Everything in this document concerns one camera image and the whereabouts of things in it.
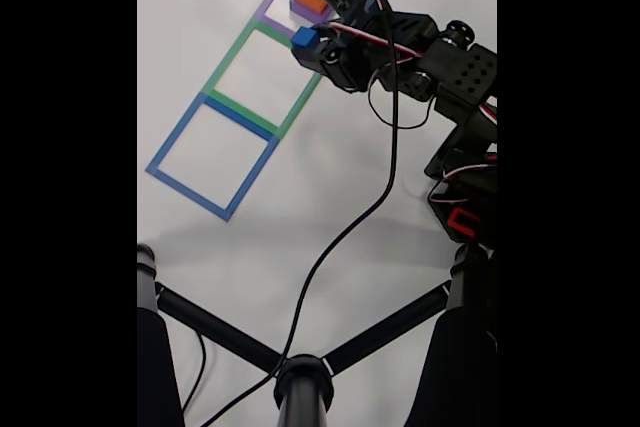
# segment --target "blue tape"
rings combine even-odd
[[[231,110],[226,105],[222,104],[221,102],[218,102],[215,99],[212,99],[208,95],[205,95],[204,103],[207,104],[209,107],[211,107],[213,110],[221,113],[225,117],[230,118],[231,120],[241,125],[248,131],[253,132],[258,137],[262,137],[267,142],[269,142],[271,140],[271,137],[273,137],[273,134],[270,133],[269,131],[263,129],[258,124],[254,124],[250,120],[238,114],[235,110]]]
[[[273,153],[274,149],[278,145],[278,142],[280,142],[280,139],[275,135],[271,137],[271,140],[269,140],[269,143],[267,144],[267,148],[264,149],[264,151],[262,152],[262,155],[260,155],[260,158],[258,158],[258,161],[251,169],[251,172],[249,172],[249,175],[247,175],[247,178],[244,179],[244,182],[238,189],[238,192],[236,192],[236,195],[234,195],[233,199],[231,199],[231,202],[229,202],[229,206],[226,209],[226,213],[229,216],[227,220],[231,218],[233,213],[236,211],[238,204],[240,204],[240,202],[244,198],[245,194],[251,187],[251,184],[253,184],[253,181],[256,180],[256,177],[258,177],[258,174],[262,170],[262,167],[264,167],[264,164],[266,164],[267,160],[269,160],[269,157],[271,157],[271,154]]]
[[[201,207],[204,207],[209,212],[216,214],[218,217],[220,217],[224,221],[228,221],[229,217],[231,217],[231,214],[227,214],[227,211],[225,209],[223,209],[219,205],[214,204],[210,200],[205,199],[200,194],[198,194],[197,192],[194,192],[193,190],[191,190],[189,187],[182,184],[181,182],[178,182],[176,179],[174,179],[170,175],[165,174],[157,167],[151,168],[151,169],[147,167],[146,170],[151,175],[153,175],[156,179],[161,180],[172,189],[177,190],[188,199],[193,200],[196,204],[199,204]]]
[[[180,134],[182,133],[184,128],[187,126],[187,124],[189,123],[193,115],[196,113],[196,111],[198,110],[198,107],[202,105],[202,103],[205,101],[206,98],[207,98],[207,95],[203,94],[202,92],[196,95],[196,98],[193,99],[193,102],[191,102],[191,105],[189,106],[187,111],[182,115],[182,118],[180,119],[180,121],[173,128],[173,130],[169,134],[169,137],[167,137],[167,140],[164,141],[164,143],[162,144],[162,147],[160,147],[160,150],[158,150],[156,155],[153,156],[153,159],[151,159],[151,162],[149,162],[149,165],[146,168],[147,172],[151,173],[149,169],[158,168],[158,166],[160,165],[160,162],[162,162],[162,159],[164,159],[165,155],[167,155],[167,152],[169,152],[169,149],[173,147],[173,144],[175,143],[175,141],[178,140],[178,137],[180,137]]]

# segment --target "robotic arm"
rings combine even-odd
[[[366,92],[376,78],[392,88],[382,8],[388,0],[327,0],[340,18],[301,28],[291,39],[300,65],[345,92]],[[457,125],[425,168],[437,180],[426,201],[449,237],[494,249],[497,195],[498,56],[474,44],[475,34],[454,20],[440,31],[425,14],[393,12],[398,51],[398,90],[420,102],[435,100],[436,112]]]

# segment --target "tripod leg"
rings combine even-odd
[[[447,303],[447,294],[442,287],[448,287],[448,285],[449,281],[439,285],[325,355],[324,359],[331,366],[333,375],[338,375],[425,320],[442,312]]]
[[[200,332],[204,337],[233,352],[241,359],[265,372],[271,372],[280,360],[280,354],[275,350],[198,307],[160,282],[156,282],[155,289],[158,293],[158,308],[161,312]]]
[[[465,246],[456,254],[460,268],[452,269],[447,310],[433,330],[405,427],[497,425],[496,344],[466,279],[486,267],[478,249]]]
[[[184,427],[169,336],[158,314],[153,252],[138,245],[137,426]]]

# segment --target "green square outline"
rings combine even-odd
[[[309,80],[309,82],[307,82],[307,85],[304,87],[304,89],[296,99],[293,107],[291,108],[285,119],[282,121],[282,124],[280,126],[272,124],[267,119],[261,117],[252,110],[246,108],[230,97],[227,97],[223,93],[217,91],[215,89],[216,84],[222,78],[225,71],[229,68],[231,62],[233,62],[236,55],[238,55],[238,52],[240,52],[240,49],[242,49],[244,44],[247,42],[247,39],[254,30],[262,32],[267,37],[270,37],[271,39],[282,44],[288,49],[291,48],[291,41],[286,35],[278,32],[269,25],[260,22],[259,19],[253,18],[247,23],[244,29],[242,29],[242,32],[240,32],[238,38],[231,45],[225,56],[222,58],[222,61],[218,64],[216,69],[213,71],[213,74],[211,74],[207,82],[202,87],[201,92],[205,95],[208,95],[212,99],[217,100],[226,107],[229,107],[231,110],[253,122],[254,124],[259,125],[270,134],[275,135],[279,139],[282,139],[291,127],[291,124],[293,124],[293,121],[302,110],[302,107],[304,107],[304,104],[307,102],[307,100],[309,100],[309,97],[320,82],[322,75],[314,73],[311,76],[311,79]]]

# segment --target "purple block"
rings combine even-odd
[[[297,0],[289,0],[289,7],[291,7],[291,12],[299,15],[303,19],[308,20],[312,24],[321,24],[325,22],[333,12],[333,9],[331,9],[331,7],[327,5],[322,11],[322,13],[318,14],[317,12],[311,10],[310,8],[305,7],[304,5],[299,3]]]

